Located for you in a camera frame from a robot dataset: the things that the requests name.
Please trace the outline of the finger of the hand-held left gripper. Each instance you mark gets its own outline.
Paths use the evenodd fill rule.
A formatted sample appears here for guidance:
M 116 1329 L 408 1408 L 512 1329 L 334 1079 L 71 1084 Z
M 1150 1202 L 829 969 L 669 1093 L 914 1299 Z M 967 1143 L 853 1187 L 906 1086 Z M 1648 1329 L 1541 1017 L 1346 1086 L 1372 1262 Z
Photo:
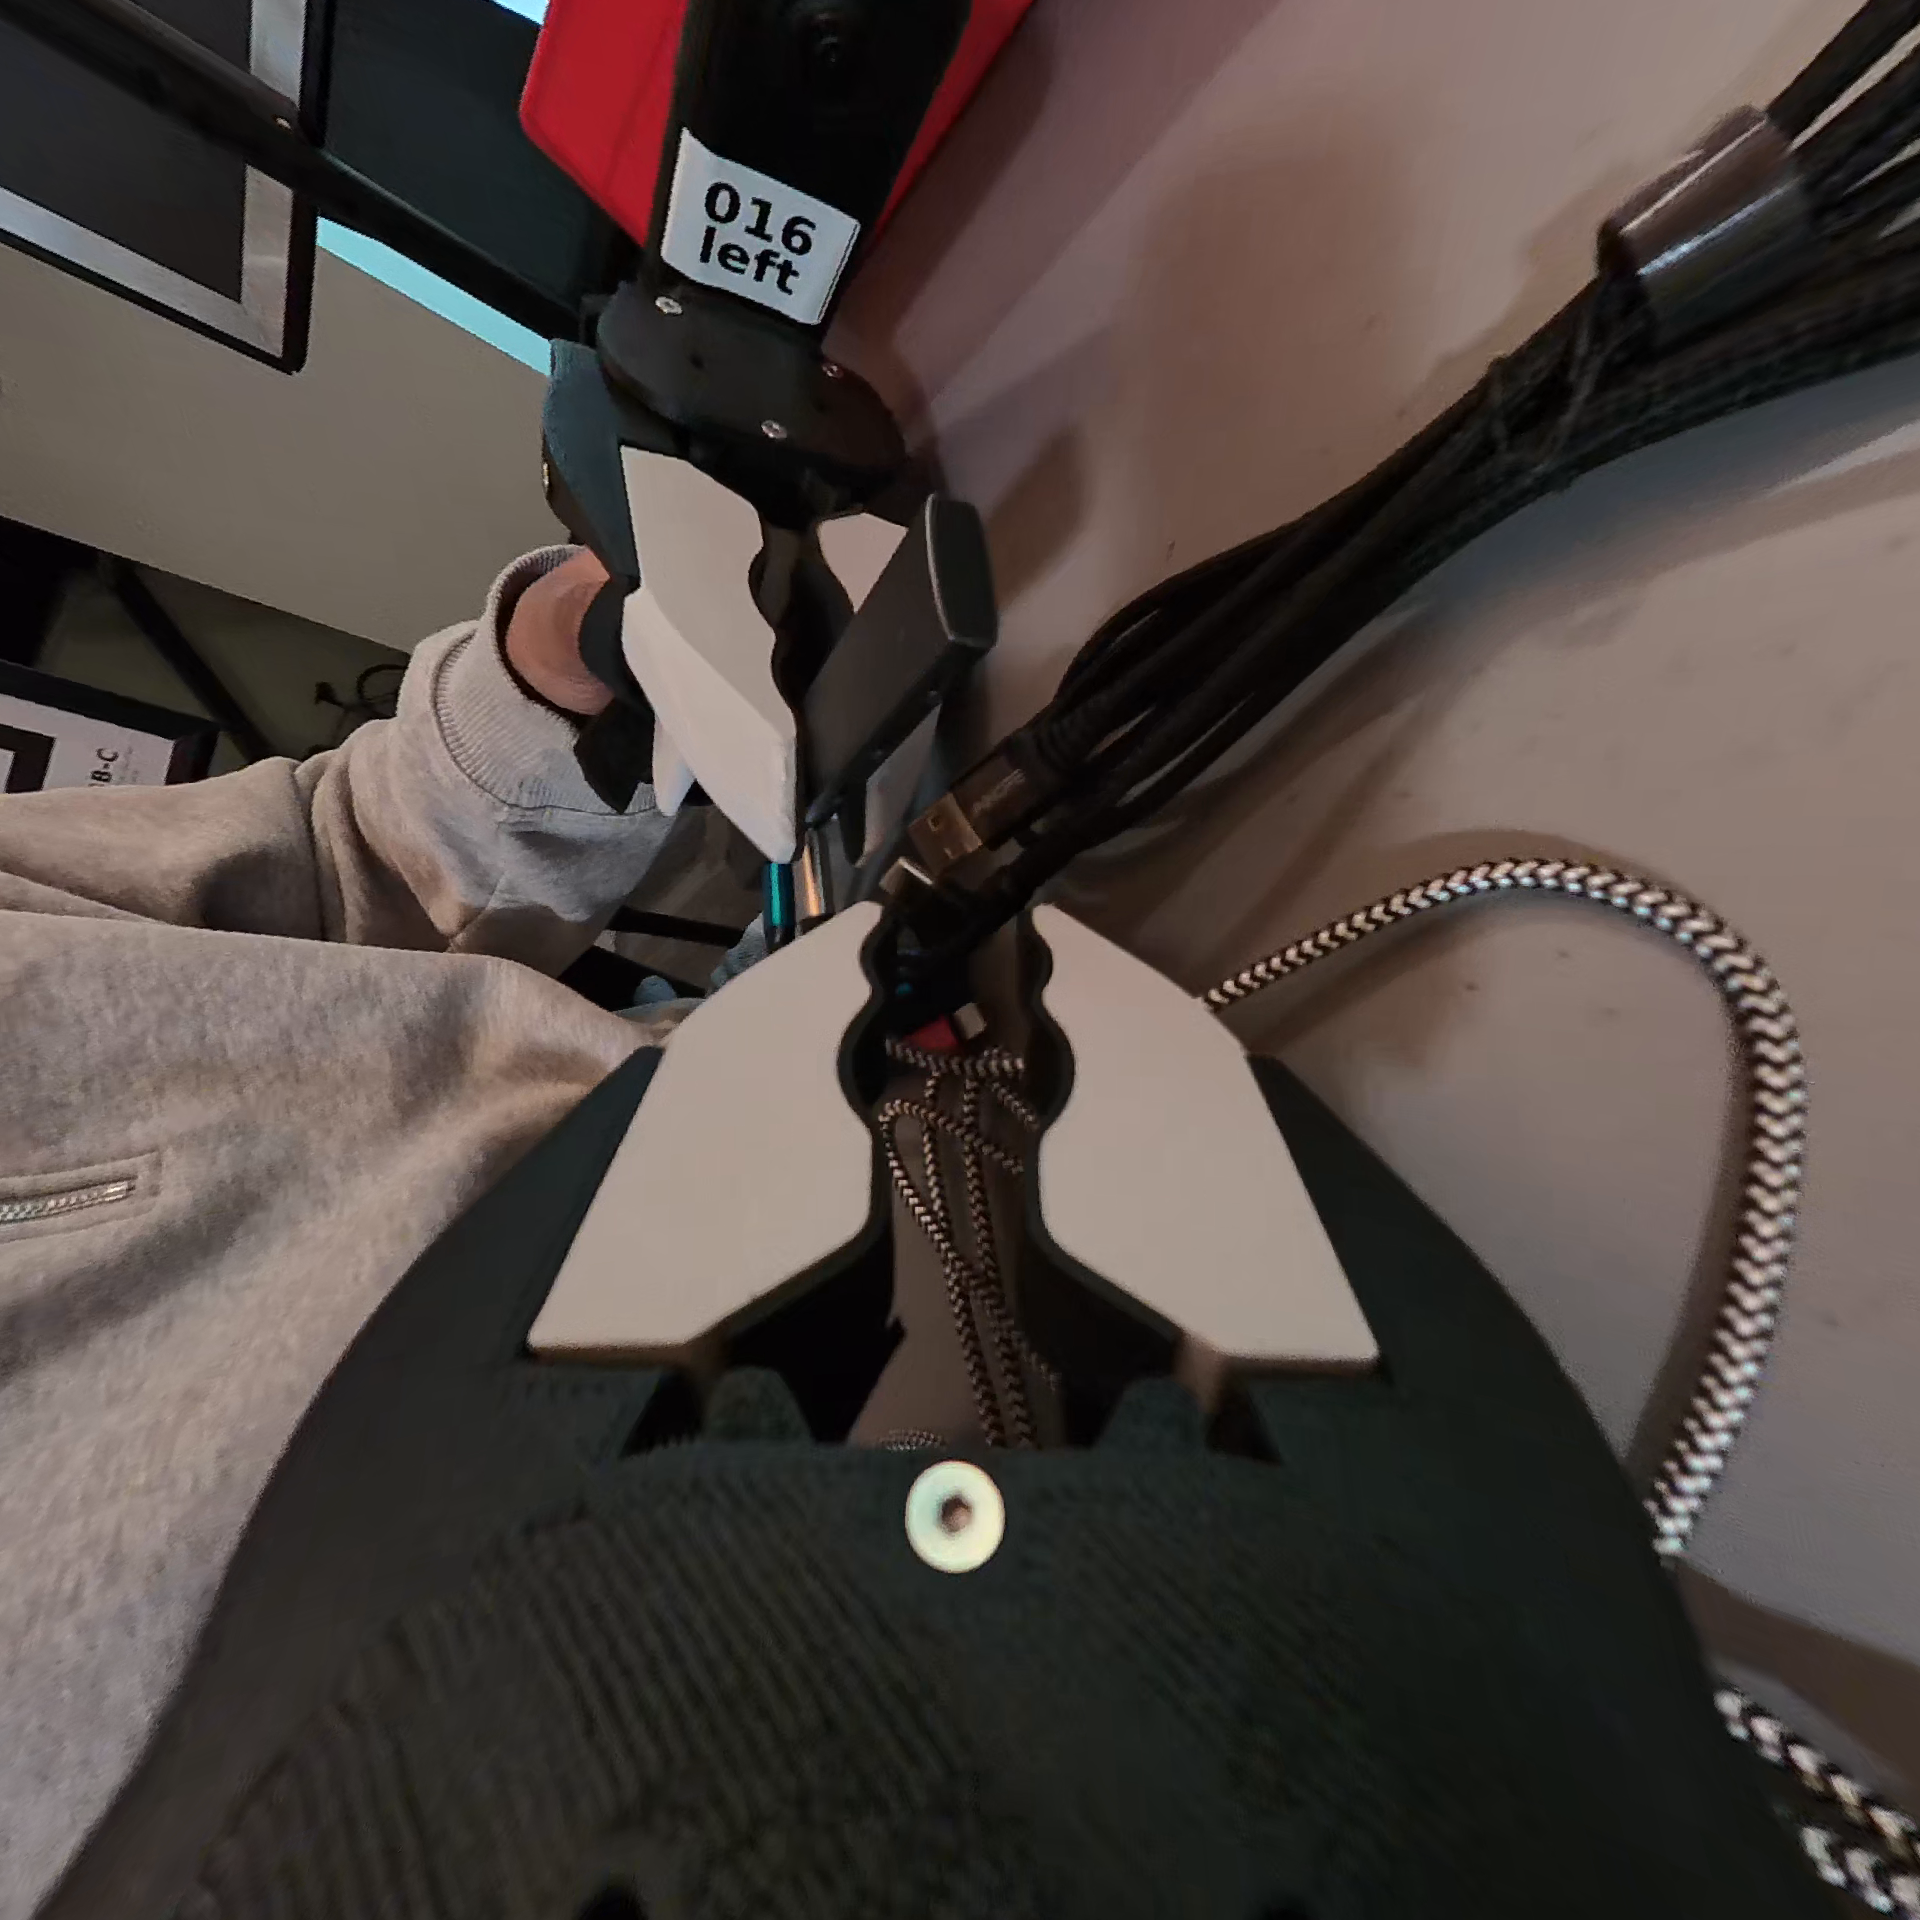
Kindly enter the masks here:
M 698 787 L 760 859 L 786 864 L 802 742 L 748 579 L 765 544 L 757 510 L 702 467 L 630 443 L 620 481 L 642 568 L 620 650 L 657 717 L 657 807 L 673 815 Z
M 867 604 L 895 553 L 906 527 L 872 513 L 821 518 L 821 554 L 851 604 Z

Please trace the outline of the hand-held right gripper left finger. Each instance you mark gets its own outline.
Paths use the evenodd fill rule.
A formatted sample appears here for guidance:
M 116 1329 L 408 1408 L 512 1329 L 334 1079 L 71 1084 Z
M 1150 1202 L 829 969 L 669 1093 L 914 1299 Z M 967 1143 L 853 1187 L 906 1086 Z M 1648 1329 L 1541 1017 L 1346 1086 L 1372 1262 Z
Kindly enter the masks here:
M 880 902 L 851 906 L 679 1022 L 532 1320 L 535 1357 L 711 1363 L 877 1251 L 853 1062 L 880 930 Z

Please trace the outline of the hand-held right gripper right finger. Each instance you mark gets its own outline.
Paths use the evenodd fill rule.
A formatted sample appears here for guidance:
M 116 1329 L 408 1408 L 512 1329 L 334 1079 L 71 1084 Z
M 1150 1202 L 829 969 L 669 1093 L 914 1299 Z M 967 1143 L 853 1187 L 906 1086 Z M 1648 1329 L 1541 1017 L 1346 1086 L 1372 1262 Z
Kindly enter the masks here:
M 1042 906 L 1028 1187 L 1038 1340 L 1091 1364 L 1378 1364 L 1250 1055 L 1111 936 Z

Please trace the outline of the grey USB hub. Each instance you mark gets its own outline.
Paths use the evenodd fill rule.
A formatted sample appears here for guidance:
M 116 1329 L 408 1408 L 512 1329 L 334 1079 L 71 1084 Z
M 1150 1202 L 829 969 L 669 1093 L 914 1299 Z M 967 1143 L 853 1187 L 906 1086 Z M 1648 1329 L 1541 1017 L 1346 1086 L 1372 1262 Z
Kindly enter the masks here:
M 809 830 L 867 789 L 1000 637 L 981 510 L 932 493 L 898 535 L 802 705 Z

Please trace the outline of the person's left forearm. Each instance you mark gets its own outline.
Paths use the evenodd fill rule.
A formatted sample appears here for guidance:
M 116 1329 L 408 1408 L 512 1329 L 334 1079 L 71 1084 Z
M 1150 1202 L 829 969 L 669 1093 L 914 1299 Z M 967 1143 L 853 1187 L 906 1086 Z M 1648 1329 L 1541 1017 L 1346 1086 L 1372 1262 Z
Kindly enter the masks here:
M 264 999 L 453 957 L 562 972 L 673 837 L 651 787 L 593 789 L 587 723 L 529 698 L 501 658 L 521 591 L 574 553 L 516 562 L 476 621 L 418 642 L 391 717 L 340 748 L 4 800 L 4 979 Z

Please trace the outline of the light grey desk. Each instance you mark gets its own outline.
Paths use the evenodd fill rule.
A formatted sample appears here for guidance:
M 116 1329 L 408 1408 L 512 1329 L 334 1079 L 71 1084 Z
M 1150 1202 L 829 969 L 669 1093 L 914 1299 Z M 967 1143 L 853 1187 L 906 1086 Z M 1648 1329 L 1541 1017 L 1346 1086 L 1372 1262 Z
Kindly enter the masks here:
M 1595 270 L 1600 222 L 1856 5 L 1037 5 L 835 350 L 988 517 L 958 764 L 1139 589 L 1360 481 Z M 1741 929 L 1809 1171 L 1685 1571 L 1714 1665 L 1917 1811 L 1917 360 L 1472 541 L 1062 902 L 1193 988 L 1399 884 L 1590 859 Z M 1581 902 L 1419 917 L 1234 1012 L 1480 1253 L 1654 1470 L 1736 1212 L 1731 1037 Z

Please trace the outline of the person's left hand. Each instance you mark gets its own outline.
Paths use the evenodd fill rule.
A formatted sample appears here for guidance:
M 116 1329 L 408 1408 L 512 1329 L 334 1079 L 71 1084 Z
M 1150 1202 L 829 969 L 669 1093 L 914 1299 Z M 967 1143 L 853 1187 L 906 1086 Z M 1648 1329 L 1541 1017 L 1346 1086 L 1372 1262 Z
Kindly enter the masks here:
M 516 686 L 573 723 L 610 705 L 610 688 L 583 658 L 585 617 L 608 582 L 608 568 L 587 550 L 570 554 L 521 591 L 501 637 Z

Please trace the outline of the red plastic bin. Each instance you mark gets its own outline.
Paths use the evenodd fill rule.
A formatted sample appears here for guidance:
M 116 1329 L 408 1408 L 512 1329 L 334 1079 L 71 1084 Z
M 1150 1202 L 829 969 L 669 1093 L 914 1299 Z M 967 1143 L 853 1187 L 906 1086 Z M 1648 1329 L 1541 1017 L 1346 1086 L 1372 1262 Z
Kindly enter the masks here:
M 975 106 L 1028 11 L 975 5 L 877 233 Z M 668 170 L 683 24 L 685 5 L 548 5 L 521 95 L 529 141 L 637 246 L 651 242 Z

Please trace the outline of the person's grey sweatshirt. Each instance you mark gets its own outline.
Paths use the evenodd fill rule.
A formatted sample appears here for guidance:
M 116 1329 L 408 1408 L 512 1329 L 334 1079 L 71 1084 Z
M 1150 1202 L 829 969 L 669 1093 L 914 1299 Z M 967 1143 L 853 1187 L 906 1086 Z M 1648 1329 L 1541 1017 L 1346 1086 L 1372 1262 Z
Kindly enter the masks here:
M 103 1820 L 354 1333 L 685 1003 L 4 906 L 4 1916 Z

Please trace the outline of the black monitor silver rim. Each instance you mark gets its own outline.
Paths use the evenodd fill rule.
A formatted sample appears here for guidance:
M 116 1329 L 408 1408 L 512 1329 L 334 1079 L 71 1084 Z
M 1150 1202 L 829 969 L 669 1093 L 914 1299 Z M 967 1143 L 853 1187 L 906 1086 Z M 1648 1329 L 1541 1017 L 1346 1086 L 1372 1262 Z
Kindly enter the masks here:
M 4 247 L 285 375 L 303 365 L 311 199 L 18 24 L 4 24 Z

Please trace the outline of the white framed sign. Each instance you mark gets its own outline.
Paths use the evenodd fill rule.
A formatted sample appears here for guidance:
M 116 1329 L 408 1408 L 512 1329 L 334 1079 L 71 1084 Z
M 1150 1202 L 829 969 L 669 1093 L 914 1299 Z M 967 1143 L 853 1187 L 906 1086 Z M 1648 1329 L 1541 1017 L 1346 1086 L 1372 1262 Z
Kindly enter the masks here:
M 211 717 L 4 662 L 4 794 L 192 785 L 215 742 Z

